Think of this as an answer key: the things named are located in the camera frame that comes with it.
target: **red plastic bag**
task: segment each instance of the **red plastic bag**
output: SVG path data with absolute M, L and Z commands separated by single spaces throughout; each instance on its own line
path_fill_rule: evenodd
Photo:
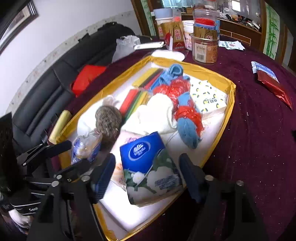
M 179 118 L 188 118 L 192 120 L 192 122 L 196 125 L 196 133 L 200 137 L 200 132 L 204 129 L 200 113 L 198 113 L 193 107 L 182 105 L 175 113 L 175 119 L 178 120 Z
M 72 91 L 76 97 L 79 96 L 96 77 L 103 73 L 106 68 L 105 66 L 95 65 L 84 66 L 72 85 Z
M 257 73 L 258 80 L 262 82 L 262 84 L 264 84 L 271 93 L 273 93 L 276 97 L 283 101 L 292 110 L 291 99 L 287 95 L 286 90 L 283 88 L 283 86 L 266 72 L 258 70 Z
M 195 22 L 203 25 L 215 26 L 215 21 L 208 18 L 195 18 Z
M 179 77 L 172 80 L 170 85 L 160 85 L 155 87 L 153 94 L 161 93 L 167 95 L 172 100 L 175 111 L 179 104 L 178 97 L 187 91 L 190 91 L 190 82 Z

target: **napkin package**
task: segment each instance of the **napkin package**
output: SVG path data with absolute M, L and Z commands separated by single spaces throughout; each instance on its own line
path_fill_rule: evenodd
M 190 80 L 190 96 L 202 119 L 207 119 L 225 112 L 227 94 L 212 86 L 207 80 Z
M 145 206 L 182 190 L 182 179 L 158 132 L 120 147 L 128 199 Z

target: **white bucket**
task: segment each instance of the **white bucket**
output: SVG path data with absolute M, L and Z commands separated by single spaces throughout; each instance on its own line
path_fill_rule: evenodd
M 160 39 L 165 39 L 163 36 L 163 29 L 161 28 L 162 23 L 167 23 L 167 22 L 172 22 L 173 18 L 156 18 L 155 19 L 157 22 L 157 31 Z
M 184 26 L 184 38 L 186 48 L 192 51 L 192 42 L 190 34 L 193 33 L 194 20 L 185 20 L 182 22 Z

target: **screw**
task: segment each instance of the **screw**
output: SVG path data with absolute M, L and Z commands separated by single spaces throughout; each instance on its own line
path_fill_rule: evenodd
M 206 176 L 205 176 L 205 179 L 206 179 L 207 181 L 213 181 L 213 180 L 214 180 L 214 177 L 211 176 L 211 175 L 206 175 Z
M 53 182 L 52 182 L 52 186 L 53 186 L 53 187 L 56 187 L 56 186 L 58 186 L 58 185 L 59 185 L 59 181 L 53 181 Z
M 244 185 L 244 182 L 243 182 L 243 181 L 241 181 L 241 180 L 238 180 L 238 181 L 237 181 L 237 185 L 241 187 L 241 186 L 243 186 L 243 185 Z
M 82 178 L 81 178 L 81 180 L 83 181 L 83 182 L 86 182 L 86 181 L 88 181 L 90 179 L 90 176 L 89 175 L 85 175 L 85 176 L 83 176 Z

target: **tray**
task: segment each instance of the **tray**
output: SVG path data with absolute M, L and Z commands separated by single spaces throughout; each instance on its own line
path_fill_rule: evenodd
M 152 56 L 148 56 L 130 67 L 94 96 L 64 127 L 57 137 L 57 143 L 66 139 L 74 140 L 77 137 L 76 127 L 79 117 L 101 98 L 111 94 L 118 100 L 116 107 L 120 107 L 128 91 L 132 88 L 132 83 L 144 72 L 152 67 L 168 68 L 175 63 L 182 65 L 184 74 L 192 78 L 208 80 L 213 86 L 228 95 L 225 113 L 203 121 L 205 132 L 197 149 L 188 149 L 179 135 L 175 135 L 174 141 L 170 142 L 171 146 L 169 144 L 166 146 L 176 164 L 178 164 L 179 155 L 186 152 L 195 165 L 202 167 L 220 140 L 231 116 L 236 86 L 224 76 L 201 66 Z M 174 145 L 176 142 L 180 143 L 178 148 Z M 60 155 L 60 161 L 63 168 L 69 166 L 69 153 Z M 104 198 L 94 205 L 94 210 L 108 240 L 126 240 L 157 219 L 180 195 L 181 192 L 155 204 L 137 207 L 129 204 L 125 191 L 110 182 Z

